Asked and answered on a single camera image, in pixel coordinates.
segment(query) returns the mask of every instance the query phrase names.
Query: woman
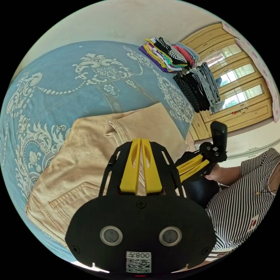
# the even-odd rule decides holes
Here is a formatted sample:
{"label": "woman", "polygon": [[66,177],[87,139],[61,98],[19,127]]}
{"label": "woman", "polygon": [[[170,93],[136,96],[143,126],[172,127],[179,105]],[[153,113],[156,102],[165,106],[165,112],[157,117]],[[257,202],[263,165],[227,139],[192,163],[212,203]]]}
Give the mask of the woman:
{"label": "woman", "polygon": [[205,262],[197,267],[227,255],[250,237],[278,191],[279,170],[280,153],[270,148],[238,167],[222,168],[217,164],[206,176],[228,188],[218,192],[206,208],[217,243]]}

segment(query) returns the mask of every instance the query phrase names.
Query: pink shirt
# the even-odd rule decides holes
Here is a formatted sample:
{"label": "pink shirt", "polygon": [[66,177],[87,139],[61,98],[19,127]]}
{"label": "pink shirt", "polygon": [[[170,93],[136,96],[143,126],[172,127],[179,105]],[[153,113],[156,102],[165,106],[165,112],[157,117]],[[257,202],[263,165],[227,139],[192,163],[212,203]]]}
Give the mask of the pink shirt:
{"label": "pink shirt", "polygon": [[186,50],[176,45],[173,47],[184,56],[184,58],[191,64],[192,67],[194,66],[195,61],[191,58],[190,54]]}

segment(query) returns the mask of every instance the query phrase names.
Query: yellow plastic part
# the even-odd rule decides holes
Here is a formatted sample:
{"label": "yellow plastic part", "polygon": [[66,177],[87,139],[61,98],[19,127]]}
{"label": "yellow plastic part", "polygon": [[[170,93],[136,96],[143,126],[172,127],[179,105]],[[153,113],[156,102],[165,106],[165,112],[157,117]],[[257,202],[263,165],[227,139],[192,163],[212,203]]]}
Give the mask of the yellow plastic part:
{"label": "yellow plastic part", "polygon": [[161,192],[162,185],[158,174],[158,169],[155,164],[150,141],[148,139],[141,139],[141,142],[146,194],[148,195],[149,193]]}
{"label": "yellow plastic part", "polygon": [[206,165],[208,165],[210,162],[208,160],[205,160],[203,162],[201,162],[200,164],[198,164],[197,166],[195,166],[194,168],[192,168],[191,170],[187,171],[184,174],[180,174],[180,180],[181,182],[185,181],[186,179],[190,178],[192,175],[194,175],[195,173],[197,173],[199,170],[201,170],[202,168],[204,168]]}
{"label": "yellow plastic part", "polygon": [[128,159],[123,172],[122,182],[120,184],[121,192],[134,193],[138,192],[138,179],[140,167],[141,139],[133,139]]}
{"label": "yellow plastic part", "polygon": [[177,166],[179,175],[181,176],[182,174],[195,168],[197,165],[199,165],[202,162],[202,159],[203,159],[202,155],[197,155],[196,157],[188,160],[187,162],[184,162],[183,164]]}

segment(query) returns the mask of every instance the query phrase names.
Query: blue bedspread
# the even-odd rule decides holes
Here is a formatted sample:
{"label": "blue bedspread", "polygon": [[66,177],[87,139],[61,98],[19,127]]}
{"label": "blue bedspread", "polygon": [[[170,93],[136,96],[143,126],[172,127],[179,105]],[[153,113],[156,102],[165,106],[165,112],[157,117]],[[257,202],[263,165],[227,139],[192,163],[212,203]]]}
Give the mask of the blue bedspread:
{"label": "blue bedspread", "polygon": [[32,62],[12,82],[0,115],[0,163],[8,193],[31,232],[58,257],[76,261],[34,226],[25,205],[81,117],[119,113],[163,103],[183,137],[193,108],[172,78],[138,46],[85,41],[60,47]]}

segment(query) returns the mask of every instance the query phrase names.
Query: striped top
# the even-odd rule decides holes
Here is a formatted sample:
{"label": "striped top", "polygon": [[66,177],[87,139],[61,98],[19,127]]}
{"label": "striped top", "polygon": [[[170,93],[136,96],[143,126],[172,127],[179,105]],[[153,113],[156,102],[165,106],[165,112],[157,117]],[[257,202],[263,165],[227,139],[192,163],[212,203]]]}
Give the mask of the striped top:
{"label": "striped top", "polygon": [[268,182],[280,163],[280,153],[270,148],[241,163],[241,179],[217,193],[207,206],[217,243],[207,261],[225,256],[245,242],[261,223],[275,194]]}

